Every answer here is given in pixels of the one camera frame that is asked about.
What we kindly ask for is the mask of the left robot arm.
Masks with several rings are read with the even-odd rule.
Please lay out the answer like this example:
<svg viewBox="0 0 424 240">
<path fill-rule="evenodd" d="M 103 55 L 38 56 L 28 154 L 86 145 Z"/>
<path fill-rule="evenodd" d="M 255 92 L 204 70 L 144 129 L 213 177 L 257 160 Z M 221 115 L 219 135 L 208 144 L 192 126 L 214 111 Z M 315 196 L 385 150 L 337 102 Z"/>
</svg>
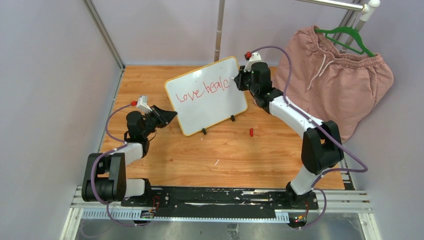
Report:
<svg viewBox="0 0 424 240">
<path fill-rule="evenodd" d="M 126 167 L 147 155 L 149 135 L 169 125 L 177 115 L 175 111 L 163 110 L 155 105 L 148 113 L 129 112 L 123 144 L 88 156 L 81 187 L 82 199 L 105 205 L 133 197 L 140 206 L 149 206 L 153 201 L 150 181 L 147 178 L 128 178 Z"/>
</svg>

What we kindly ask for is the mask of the yellow framed whiteboard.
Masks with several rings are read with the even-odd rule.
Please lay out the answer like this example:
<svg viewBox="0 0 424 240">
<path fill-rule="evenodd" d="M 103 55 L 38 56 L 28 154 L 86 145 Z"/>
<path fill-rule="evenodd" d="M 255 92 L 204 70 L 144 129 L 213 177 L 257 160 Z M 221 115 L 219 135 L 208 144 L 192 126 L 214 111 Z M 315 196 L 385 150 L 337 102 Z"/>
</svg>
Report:
<svg viewBox="0 0 424 240">
<path fill-rule="evenodd" d="M 165 91 L 185 136 L 247 110 L 247 98 L 233 80 L 238 73 L 238 61 L 230 56 L 165 82 Z"/>
</svg>

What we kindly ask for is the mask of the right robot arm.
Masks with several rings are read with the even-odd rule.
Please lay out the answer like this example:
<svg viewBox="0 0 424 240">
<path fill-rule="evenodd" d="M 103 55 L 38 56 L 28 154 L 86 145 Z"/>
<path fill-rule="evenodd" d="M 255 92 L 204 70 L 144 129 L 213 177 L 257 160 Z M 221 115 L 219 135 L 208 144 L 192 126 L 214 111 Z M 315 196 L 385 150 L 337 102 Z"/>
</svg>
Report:
<svg viewBox="0 0 424 240">
<path fill-rule="evenodd" d="M 265 62 L 240 66 L 234 82 L 238 90 L 251 94 L 258 107 L 282 120 L 301 138 L 302 167 L 286 185 L 284 196 L 276 200 L 298 209 L 311 196 L 315 181 L 324 171 L 344 158 L 338 125 L 309 116 L 291 103 L 283 91 L 272 86 L 271 70 Z"/>
</svg>

